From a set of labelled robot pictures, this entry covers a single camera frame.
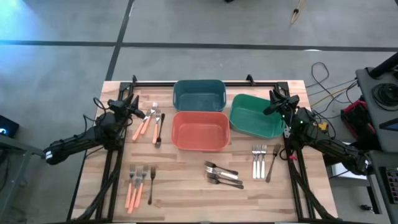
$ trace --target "silver fork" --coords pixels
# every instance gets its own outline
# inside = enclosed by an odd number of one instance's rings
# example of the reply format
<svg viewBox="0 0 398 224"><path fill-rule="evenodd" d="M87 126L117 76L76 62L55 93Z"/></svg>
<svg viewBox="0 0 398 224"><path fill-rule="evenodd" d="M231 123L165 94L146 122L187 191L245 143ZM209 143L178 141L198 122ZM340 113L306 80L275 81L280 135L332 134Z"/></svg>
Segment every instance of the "silver fork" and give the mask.
<svg viewBox="0 0 398 224"><path fill-rule="evenodd" d="M155 131L154 131L154 138L152 139L152 144L156 144L156 139L157 139L157 133L159 132L159 121L160 121L161 113L160 109L156 108L156 114L155 114Z"/></svg>
<svg viewBox="0 0 398 224"><path fill-rule="evenodd" d="M261 178L266 178L266 154L267 154L267 145L261 146Z"/></svg>
<svg viewBox="0 0 398 224"><path fill-rule="evenodd" d="M260 179L261 178L261 167L260 167L260 155L261 155L261 145L256 145L256 151L255 151L255 153L256 153L256 156L257 156L257 159L256 159L256 177L257 177L257 179Z"/></svg>
<svg viewBox="0 0 398 224"><path fill-rule="evenodd" d="M142 169L142 179L141 179L141 183L140 183L139 190L138 190L138 193L137 193L137 199L136 199L136 202L134 204L134 208L138 208L139 203L141 202L142 191L143 191L143 188L144 188L144 180L145 180L145 177L148 174L148 169L149 169L149 166L148 165L144 165L144 168Z"/></svg>
<svg viewBox="0 0 398 224"><path fill-rule="evenodd" d="M278 156L279 149L280 149L280 144L277 144L274 148L274 151L272 152L272 155L274 156L274 158L272 159L272 163L271 163L271 166L270 166L268 174L267 174L267 178L266 178L267 183L269 183L271 181L272 167L274 166L275 158Z"/></svg>
<svg viewBox="0 0 398 224"><path fill-rule="evenodd" d="M146 121L150 118L150 109L145 114L145 118L142 120L142 123L138 126L137 131L132 136L132 140L135 141L138 138L140 132L142 132L143 127L146 125Z"/></svg>
<svg viewBox="0 0 398 224"><path fill-rule="evenodd" d="M132 191L132 178L134 177L134 173L136 171L136 165L130 164L130 181L129 181L129 188L127 190L127 197L126 197L126 204L124 205L125 208L129 208L130 200L131 200L131 191Z"/></svg>
<svg viewBox="0 0 398 224"><path fill-rule="evenodd" d="M252 177L253 179L257 178L257 156L256 156L256 147L257 145L253 145L251 148L251 153L253 154L253 173L252 173Z"/></svg>
<svg viewBox="0 0 398 224"><path fill-rule="evenodd" d="M152 117L152 114L155 113L156 108L157 108L157 102L153 102L152 103L152 108L148 110L149 114L145 115L145 117L147 117L147 119L145 120L144 127L142 127L142 129L141 129L141 134L145 134L145 132L147 131L147 128L148 128L148 125L149 125L149 122L150 122L150 118Z"/></svg>
<svg viewBox="0 0 398 224"><path fill-rule="evenodd" d="M127 210L128 214L131 214L132 211L134 210L134 205L136 203L137 190L140 187L141 180L142 180L142 169L138 169L137 174L136 174L136 184L134 186L134 190L131 195L129 209Z"/></svg>
<svg viewBox="0 0 398 224"><path fill-rule="evenodd" d="M206 172L209 172L209 173L211 173L211 174L223 175L223 176L225 176L225 177L229 177L229 178L234 179L234 180L237 180L237 179L238 179L238 176L237 176L237 175L229 174L229 173L227 173L227 172L217 171L217 170L215 170L215 169L213 169L213 168L211 168L211 167L208 167L208 166L206 166L205 169L206 169Z"/></svg>

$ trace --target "concrete floor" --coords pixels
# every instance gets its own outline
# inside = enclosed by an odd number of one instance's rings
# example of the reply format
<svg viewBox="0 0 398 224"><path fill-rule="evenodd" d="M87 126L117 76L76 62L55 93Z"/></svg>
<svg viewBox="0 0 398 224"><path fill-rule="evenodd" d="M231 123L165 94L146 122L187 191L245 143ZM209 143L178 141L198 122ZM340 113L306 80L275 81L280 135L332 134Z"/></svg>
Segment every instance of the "concrete floor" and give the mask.
<svg viewBox="0 0 398 224"><path fill-rule="evenodd" d="M0 40L115 42L128 0L2 0ZM298 21L290 26L291 0L136 0L125 42L204 44L270 44L336 47L396 47L398 7L393 0L308 0ZM18 140L44 148L55 139L83 131L82 114L93 116L114 47L0 45L0 114L21 125ZM112 80L179 80L217 78L242 80L305 80L311 65L324 62L333 86L354 78L358 68L375 66L393 52L147 49L123 47ZM326 75L321 67L315 76ZM321 90L309 88L309 93ZM359 88L349 92L354 100ZM312 103L326 94L310 97ZM322 110L328 102L317 105ZM325 116L345 108L333 103ZM332 121L337 138L352 141L339 119ZM28 223L66 219L83 156L57 166L33 159L14 207ZM332 187L340 218L388 223L385 215L364 214L369 203L357 186Z"/></svg>

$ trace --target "wooden tabletop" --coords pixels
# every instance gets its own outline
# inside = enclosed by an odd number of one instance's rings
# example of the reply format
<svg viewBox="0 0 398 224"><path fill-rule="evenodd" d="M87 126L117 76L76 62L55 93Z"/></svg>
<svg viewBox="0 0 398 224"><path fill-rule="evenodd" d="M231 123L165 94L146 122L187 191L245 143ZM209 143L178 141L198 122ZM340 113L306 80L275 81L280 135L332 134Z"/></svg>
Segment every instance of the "wooden tabletop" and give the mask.
<svg viewBox="0 0 398 224"><path fill-rule="evenodd" d="M309 108L309 102L303 81L285 81L289 83L290 95L300 97L299 106ZM118 96L120 82L105 82L101 101ZM245 93L269 99L271 87L227 87L227 105L223 113L229 116L235 95ZM171 143L172 120L176 110L172 105L172 87L135 88L134 94L140 96L139 107L142 111L150 108L152 102L159 103L162 113L166 114L162 130L162 145L156 149L152 144L154 120L150 122L145 135L136 142L132 135L141 120L133 118L128 127L124 147L122 169L119 179L118 196L114 211L114 222L277 222L297 221L292 186L287 163L276 158L272 180L252 179L253 144L267 144L269 152L277 143L283 145L282 137L270 140L258 139L230 131L230 142L220 152L192 152L178 150ZM337 217L335 203L331 194L322 154L311 147L303 150L305 165L312 192L329 213ZM72 218L81 215L98 193L103 175L106 151L101 150L84 163L73 208ZM218 166L236 170L243 181L244 190L226 185L212 185L204 178L205 160ZM266 155L266 173L271 164L272 155ZM156 166L156 178L153 189L153 204L148 205L150 178L144 181L144 190L140 207L133 214L127 214L124 208L129 183L129 165ZM305 210L303 193L300 198ZM109 198L106 199L103 215L107 214Z"/></svg>

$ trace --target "green bin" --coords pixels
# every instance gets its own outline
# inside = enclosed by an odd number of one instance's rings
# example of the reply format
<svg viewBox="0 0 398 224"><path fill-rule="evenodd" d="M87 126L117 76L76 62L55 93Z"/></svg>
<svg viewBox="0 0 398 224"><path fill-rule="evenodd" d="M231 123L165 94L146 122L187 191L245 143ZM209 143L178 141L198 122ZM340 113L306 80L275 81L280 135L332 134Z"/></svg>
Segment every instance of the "green bin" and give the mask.
<svg viewBox="0 0 398 224"><path fill-rule="evenodd" d="M263 113L270 104L269 100L255 96L236 95L229 112L232 129L264 139L280 136L285 129L281 115L274 112L267 116Z"/></svg>
<svg viewBox="0 0 398 224"><path fill-rule="evenodd" d="M180 80L174 84L173 105L178 111L222 111L225 84L220 80Z"/></svg>

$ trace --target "floor tile line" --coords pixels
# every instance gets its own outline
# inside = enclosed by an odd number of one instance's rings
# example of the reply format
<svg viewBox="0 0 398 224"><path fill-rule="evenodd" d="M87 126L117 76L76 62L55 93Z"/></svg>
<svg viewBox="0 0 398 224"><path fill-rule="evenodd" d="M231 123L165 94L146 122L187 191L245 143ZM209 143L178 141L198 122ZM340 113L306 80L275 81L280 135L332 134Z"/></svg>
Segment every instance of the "floor tile line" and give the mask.
<svg viewBox="0 0 398 224"><path fill-rule="evenodd" d="M337 52L398 52L398 47L340 47L311 45L256 45L256 44L189 44L124 42L121 47L157 49L236 49L236 50L304 50Z"/></svg>
<svg viewBox="0 0 398 224"><path fill-rule="evenodd" d="M69 47L114 47L116 42L97 41L52 41L52 40L0 40L0 45L69 46Z"/></svg>
<svg viewBox="0 0 398 224"><path fill-rule="evenodd" d="M108 71L106 72L105 81L111 81L114 73L114 69L116 68L116 63L118 62L118 57L120 53L121 46L123 44L123 38L126 33L127 25L129 24L130 13L133 7L135 0L129 0L126 8L126 12L124 13L122 25L120 27L118 40L116 42L116 46L113 50L112 58L109 63Z"/></svg>

